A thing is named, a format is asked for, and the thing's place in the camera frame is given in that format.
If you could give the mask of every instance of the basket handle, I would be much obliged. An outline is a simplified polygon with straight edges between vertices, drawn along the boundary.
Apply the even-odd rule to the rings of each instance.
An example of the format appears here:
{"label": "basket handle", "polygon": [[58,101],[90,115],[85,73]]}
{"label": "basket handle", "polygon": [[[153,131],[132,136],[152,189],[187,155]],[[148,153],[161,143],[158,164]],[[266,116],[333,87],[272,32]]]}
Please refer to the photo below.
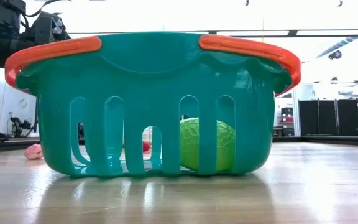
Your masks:
{"label": "basket handle", "polygon": [[11,55],[5,63],[5,80],[16,88],[16,78],[26,65],[40,60],[61,57],[85,52],[94,52],[101,48],[99,37],[85,37],[72,40],[63,40],[51,44],[44,44],[18,51]]}
{"label": "basket handle", "polygon": [[282,64],[290,72],[293,80],[293,84],[283,93],[291,90],[301,81],[301,61],[295,54],[281,47],[253,40],[223,37],[218,35],[203,35],[199,39],[198,43],[200,47],[205,50],[218,50],[238,54],[255,55],[274,60]]}

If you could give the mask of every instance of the green textured ball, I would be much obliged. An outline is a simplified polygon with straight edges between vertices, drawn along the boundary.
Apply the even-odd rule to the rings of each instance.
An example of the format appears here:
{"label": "green textured ball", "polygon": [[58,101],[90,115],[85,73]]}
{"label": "green textured ball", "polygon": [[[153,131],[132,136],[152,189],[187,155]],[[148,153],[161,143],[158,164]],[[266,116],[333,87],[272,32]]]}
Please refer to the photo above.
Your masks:
{"label": "green textured ball", "polygon": [[[184,119],[180,122],[180,162],[181,166],[191,170],[198,170],[198,125],[198,118]],[[222,121],[217,121],[216,127],[216,171],[230,171],[234,165],[235,132]]]}

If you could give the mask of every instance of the teal plastic basket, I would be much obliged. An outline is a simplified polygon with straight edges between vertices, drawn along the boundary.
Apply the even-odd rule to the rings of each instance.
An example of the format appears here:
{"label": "teal plastic basket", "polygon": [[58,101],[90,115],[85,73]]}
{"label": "teal plastic basket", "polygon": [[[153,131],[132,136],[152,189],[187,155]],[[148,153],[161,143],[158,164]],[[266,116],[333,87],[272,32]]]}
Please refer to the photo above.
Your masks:
{"label": "teal plastic basket", "polygon": [[[250,40],[146,32],[22,50],[8,59],[6,80],[37,97],[44,158],[62,174],[216,174],[217,120],[236,132],[234,167],[225,174],[244,174],[269,156],[274,93],[299,83],[300,61]],[[181,167],[183,114],[200,118],[198,170]],[[79,122],[90,160],[79,150]],[[149,126],[158,129],[144,160],[142,132]]]}

